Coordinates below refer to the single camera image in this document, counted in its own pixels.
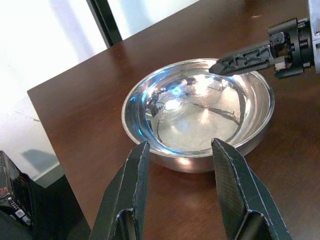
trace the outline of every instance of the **metal bowl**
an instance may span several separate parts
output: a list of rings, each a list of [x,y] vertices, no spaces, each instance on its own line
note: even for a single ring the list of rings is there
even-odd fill
[[[262,140],[274,111],[271,87],[256,71],[211,74],[215,62],[193,59],[165,66],[126,97],[123,127],[136,144],[149,141],[156,163],[181,172],[209,172],[214,169],[212,138],[243,155]]]

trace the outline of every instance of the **brown table surface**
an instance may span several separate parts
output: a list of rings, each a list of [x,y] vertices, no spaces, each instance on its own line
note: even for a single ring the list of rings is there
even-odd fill
[[[216,58],[267,39],[267,28],[308,16],[306,0],[200,0],[28,93],[90,227],[103,193],[135,145],[121,108],[130,89],[165,65]],[[294,239],[320,239],[320,76],[278,80],[272,124],[246,159]],[[144,238],[226,239],[214,174],[149,168]]]

